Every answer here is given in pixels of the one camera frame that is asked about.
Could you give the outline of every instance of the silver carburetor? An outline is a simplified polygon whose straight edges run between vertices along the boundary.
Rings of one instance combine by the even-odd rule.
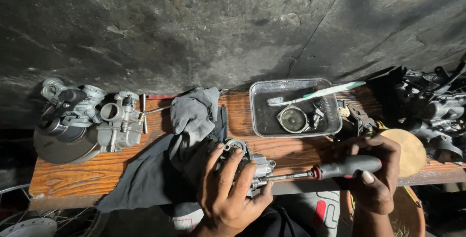
[[[233,153],[235,148],[241,149],[244,151],[243,159],[238,165],[237,174],[244,168],[244,166],[251,161],[257,163],[256,173],[251,184],[251,188],[248,191],[247,196],[252,197],[252,191],[260,188],[267,184],[267,181],[261,181],[262,177],[273,176],[273,170],[275,167],[275,161],[267,160],[267,158],[262,154],[253,154],[253,151],[246,145],[246,142],[240,139],[227,138],[225,139],[225,149],[224,154],[220,157],[218,162],[217,169],[220,169],[225,163],[226,159]]]
[[[101,109],[104,122],[97,127],[101,152],[121,152],[141,140],[144,113],[136,109],[139,96],[120,91],[115,99],[116,103],[108,103]]]
[[[55,117],[64,117],[61,121],[68,127],[90,127],[101,123],[99,111],[95,108],[105,97],[106,92],[91,85],[65,86],[55,77],[48,78],[42,84],[41,94],[56,105]]]

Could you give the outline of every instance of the clear plastic container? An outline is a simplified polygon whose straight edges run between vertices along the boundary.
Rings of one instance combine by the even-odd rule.
[[[271,107],[267,104],[269,98],[283,97],[283,101],[289,101],[330,87],[330,85],[331,83],[323,78],[271,80],[254,83],[249,88],[249,104],[251,105],[254,132],[261,138],[305,138],[338,133],[341,130],[342,121],[335,94],[293,104],[303,110],[312,122],[314,109],[312,103],[317,104],[323,100],[321,108],[324,109],[324,117],[317,129],[307,129],[302,133],[287,132],[277,120],[277,115],[288,105]]]

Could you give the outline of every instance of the black and red screwdriver handle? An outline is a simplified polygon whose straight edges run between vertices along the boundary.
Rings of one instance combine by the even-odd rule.
[[[314,178],[323,180],[333,177],[344,177],[351,179],[358,171],[368,171],[374,173],[382,168],[379,158],[369,155],[351,155],[341,162],[315,165],[311,171]]]

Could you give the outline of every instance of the wood grain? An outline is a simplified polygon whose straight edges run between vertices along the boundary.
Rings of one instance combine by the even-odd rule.
[[[369,115],[382,116],[380,105],[367,87],[342,92],[338,97],[364,109]],[[171,100],[147,100],[147,110],[170,103]],[[275,160],[277,166],[274,174],[305,171],[315,164],[331,161],[333,143],[328,137],[263,139],[256,136],[252,128],[247,92],[225,92],[220,96],[218,104],[227,108],[229,136],[245,140],[255,153]],[[86,199],[90,200],[112,191],[128,162],[158,138],[172,132],[169,110],[148,115],[147,124],[149,133],[142,134],[141,143],[125,148],[123,152],[101,153],[90,161],[73,165],[54,165],[38,159],[29,188],[33,202],[40,205],[41,201],[47,200],[52,205],[49,199],[68,197],[66,199],[72,202],[73,197],[93,196]],[[426,160],[423,171],[460,168],[452,163]]]

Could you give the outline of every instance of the round sanding pad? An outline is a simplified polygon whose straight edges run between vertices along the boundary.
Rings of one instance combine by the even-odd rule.
[[[380,135],[396,141],[401,146],[400,177],[408,177],[421,171],[425,164],[425,149],[413,134],[400,129],[390,129]]]

